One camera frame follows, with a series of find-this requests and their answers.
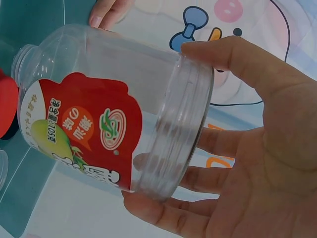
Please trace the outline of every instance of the hand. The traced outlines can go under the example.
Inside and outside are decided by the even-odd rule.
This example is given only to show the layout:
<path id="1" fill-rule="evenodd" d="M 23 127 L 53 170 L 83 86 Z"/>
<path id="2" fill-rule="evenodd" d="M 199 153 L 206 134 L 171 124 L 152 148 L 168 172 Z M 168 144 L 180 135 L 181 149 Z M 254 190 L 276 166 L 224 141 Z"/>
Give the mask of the hand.
<path id="1" fill-rule="evenodd" d="M 239 37 L 187 43 L 182 52 L 255 88 L 264 127 L 203 130 L 199 147 L 235 165 L 189 167 L 180 185 L 219 199 L 161 204 L 123 192 L 126 209 L 185 238 L 316 238 L 317 82 Z"/>
<path id="2" fill-rule="evenodd" d="M 133 2 L 134 0 L 97 0 L 90 14 L 90 25 L 105 30 L 111 28 Z"/>

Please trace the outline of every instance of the teal surface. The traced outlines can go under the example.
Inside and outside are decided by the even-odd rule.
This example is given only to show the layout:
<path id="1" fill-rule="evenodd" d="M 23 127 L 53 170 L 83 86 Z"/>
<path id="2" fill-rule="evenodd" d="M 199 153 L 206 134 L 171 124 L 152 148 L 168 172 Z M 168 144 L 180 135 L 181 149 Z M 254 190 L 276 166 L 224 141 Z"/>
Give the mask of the teal surface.
<path id="1" fill-rule="evenodd" d="M 8 176 L 0 191 L 0 225 L 19 238 L 55 161 L 30 149 L 20 133 L 10 141 L 0 141 L 0 147 L 9 157 Z"/>
<path id="2" fill-rule="evenodd" d="M 38 45 L 67 23 L 88 24 L 95 0 L 0 0 L 0 68 L 10 75 L 14 55 L 25 44 Z M 25 231 L 55 161 L 29 149 L 17 133 L 0 140 L 9 171 L 0 191 L 0 226 L 13 237 Z"/>

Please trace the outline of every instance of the green fruit illustration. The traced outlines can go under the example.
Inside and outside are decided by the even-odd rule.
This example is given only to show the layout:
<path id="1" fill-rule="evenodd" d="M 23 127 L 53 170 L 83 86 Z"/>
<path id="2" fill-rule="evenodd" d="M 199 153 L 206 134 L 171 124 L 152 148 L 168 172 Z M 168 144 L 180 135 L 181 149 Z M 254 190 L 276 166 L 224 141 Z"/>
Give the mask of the green fruit illustration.
<path id="1" fill-rule="evenodd" d="M 73 160 L 72 151 L 70 149 L 70 141 L 66 133 L 55 124 L 55 143 L 48 139 L 49 122 L 45 119 L 35 121 L 31 126 L 31 135 L 39 146 L 39 150 L 45 155 L 53 158 L 55 153 L 61 158 L 69 158 Z"/>

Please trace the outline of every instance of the transparent plastic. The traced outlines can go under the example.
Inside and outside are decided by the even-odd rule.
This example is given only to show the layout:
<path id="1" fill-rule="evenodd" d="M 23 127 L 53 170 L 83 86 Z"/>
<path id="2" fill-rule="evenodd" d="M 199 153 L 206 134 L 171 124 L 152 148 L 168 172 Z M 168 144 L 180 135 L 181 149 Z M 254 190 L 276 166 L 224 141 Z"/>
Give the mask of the transparent plastic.
<path id="1" fill-rule="evenodd" d="M 8 174 L 9 160 L 7 154 L 0 150 L 0 190 L 3 188 L 6 176 Z"/>
<path id="2" fill-rule="evenodd" d="M 24 96 L 34 82 L 60 83 L 74 72 L 128 86 L 142 111 L 142 133 L 132 155 L 131 191 L 158 200 L 172 196 L 206 118 L 213 69 L 113 32 L 65 25 L 39 46 L 24 46 L 14 58 L 11 76 L 20 85 L 19 124 Z"/>

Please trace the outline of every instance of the product label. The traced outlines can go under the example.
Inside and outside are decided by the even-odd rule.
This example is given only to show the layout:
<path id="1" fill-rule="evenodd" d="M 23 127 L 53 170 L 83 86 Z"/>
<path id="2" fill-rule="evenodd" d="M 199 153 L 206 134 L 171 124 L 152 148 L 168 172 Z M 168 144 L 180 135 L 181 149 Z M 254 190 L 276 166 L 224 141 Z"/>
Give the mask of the product label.
<path id="1" fill-rule="evenodd" d="M 81 73 L 61 84 L 41 79 L 26 92 L 20 122 L 33 148 L 95 179 L 130 189 L 142 113 L 125 83 Z"/>

